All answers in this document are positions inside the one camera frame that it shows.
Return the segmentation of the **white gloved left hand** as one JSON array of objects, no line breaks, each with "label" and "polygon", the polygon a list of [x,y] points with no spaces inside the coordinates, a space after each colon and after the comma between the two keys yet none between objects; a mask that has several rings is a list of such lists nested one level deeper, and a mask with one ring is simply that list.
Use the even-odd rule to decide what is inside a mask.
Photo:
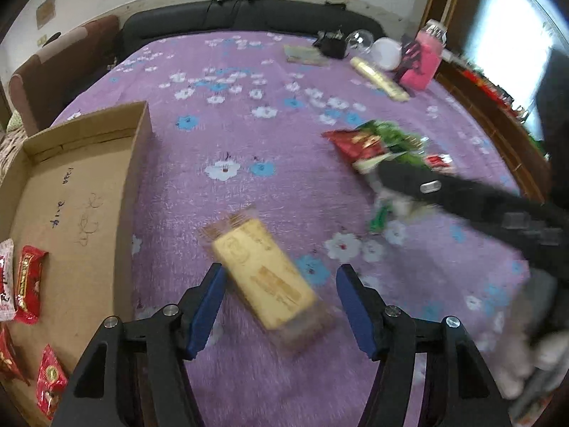
[{"label": "white gloved left hand", "polygon": [[500,394],[520,415],[557,389],[568,371],[568,283],[531,270],[507,313],[492,373]]}]

